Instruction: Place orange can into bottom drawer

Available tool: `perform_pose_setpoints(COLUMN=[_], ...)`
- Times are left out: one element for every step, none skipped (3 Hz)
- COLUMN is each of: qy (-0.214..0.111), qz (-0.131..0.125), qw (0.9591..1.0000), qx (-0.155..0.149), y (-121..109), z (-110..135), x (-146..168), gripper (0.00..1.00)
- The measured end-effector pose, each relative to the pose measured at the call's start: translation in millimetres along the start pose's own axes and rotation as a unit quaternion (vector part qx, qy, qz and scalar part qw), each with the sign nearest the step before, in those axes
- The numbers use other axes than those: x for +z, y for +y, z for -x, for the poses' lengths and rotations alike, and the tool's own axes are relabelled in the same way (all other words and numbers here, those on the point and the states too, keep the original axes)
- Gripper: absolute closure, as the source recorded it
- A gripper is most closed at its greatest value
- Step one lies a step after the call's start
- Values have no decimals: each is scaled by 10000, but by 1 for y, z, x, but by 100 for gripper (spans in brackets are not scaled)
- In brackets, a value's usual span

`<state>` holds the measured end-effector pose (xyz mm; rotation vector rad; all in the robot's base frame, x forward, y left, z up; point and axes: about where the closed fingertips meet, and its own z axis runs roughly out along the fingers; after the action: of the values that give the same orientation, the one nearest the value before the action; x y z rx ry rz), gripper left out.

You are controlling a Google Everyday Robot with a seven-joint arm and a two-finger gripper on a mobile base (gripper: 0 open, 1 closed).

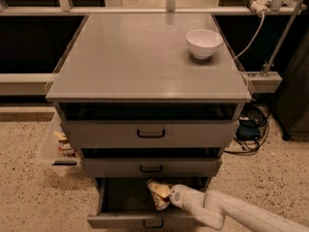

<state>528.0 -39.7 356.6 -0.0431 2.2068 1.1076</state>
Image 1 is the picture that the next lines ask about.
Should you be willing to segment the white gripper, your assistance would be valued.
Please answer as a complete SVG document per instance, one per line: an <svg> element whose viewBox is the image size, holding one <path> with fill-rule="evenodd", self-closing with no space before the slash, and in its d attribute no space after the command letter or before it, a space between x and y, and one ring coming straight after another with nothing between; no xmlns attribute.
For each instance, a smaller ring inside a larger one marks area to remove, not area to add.
<svg viewBox="0 0 309 232"><path fill-rule="evenodd" d="M192 211L202 208L205 201L205 193L184 185L174 185L158 182L148 183L148 188L162 198L170 197L170 202L183 210Z"/></svg>

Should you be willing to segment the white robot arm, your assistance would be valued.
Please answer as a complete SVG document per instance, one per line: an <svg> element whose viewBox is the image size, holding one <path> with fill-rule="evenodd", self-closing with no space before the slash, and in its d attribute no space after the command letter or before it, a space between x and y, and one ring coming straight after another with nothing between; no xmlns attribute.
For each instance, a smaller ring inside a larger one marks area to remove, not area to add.
<svg viewBox="0 0 309 232"><path fill-rule="evenodd" d="M280 217L218 190L201 192L184 185L147 183L155 207L162 211L170 204L189 212L195 220L215 230L223 228L230 217L252 232L309 232L300 223Z"/></svg>

